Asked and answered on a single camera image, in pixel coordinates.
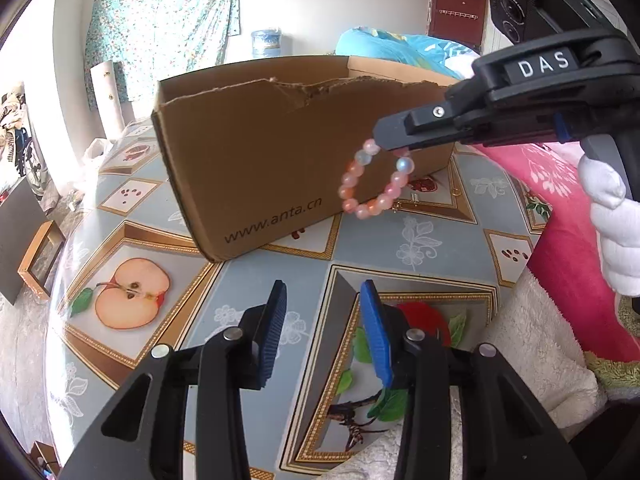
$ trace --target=maroon door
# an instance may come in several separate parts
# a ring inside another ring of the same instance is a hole
[[[431,0],[427,34],[462,43],[480,52],[486,0]]]

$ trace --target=silver screw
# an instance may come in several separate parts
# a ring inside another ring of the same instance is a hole
[[[478,350],[482,357],[495,357],[495,355],[498,353],[498,351],[495,349],[495,346],[489,343],[482,343]]]
[[[223,336],[227,341],[237,341],[242,337],[242,329],[239,326],[231,326],[225,330]]]
[[[170,350],[169,345],[165,345],[165,344],[156,345],[151,349],[151,357],[155,359],[160,359],[168,355],[169,350]]]
[[[417,343],[418,341],[422,341],[424,339],[424,332],[419,328],[410,328],[406,331],[406,338],[409,341]]]

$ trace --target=white glove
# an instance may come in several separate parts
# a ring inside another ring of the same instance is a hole
[[[624,296],[640,296],[640,203],[625,198],[625,184],[609,164],[583,155],[578,177],[592,201],[604,279]]]

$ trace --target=concrete floor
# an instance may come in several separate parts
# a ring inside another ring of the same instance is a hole
[[[71,213],[60,200],[48,215],[68,236],[82,215]],[[56,263],[48,282],[58,268]],[[27,450],[35,440],[52,445],[44,387],[44,343],[49,317],[48,301],[24,286],[11,305],[0,295],[0,410],[16,438]]]

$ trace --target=teal floral fabric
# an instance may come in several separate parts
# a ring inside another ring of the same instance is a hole
[[[113,60],[120,101],[136,101],[152,97],[158,80],[221,64],[236,34],[239,0],[94,0],[84,51],[89,106],[98,63]]]

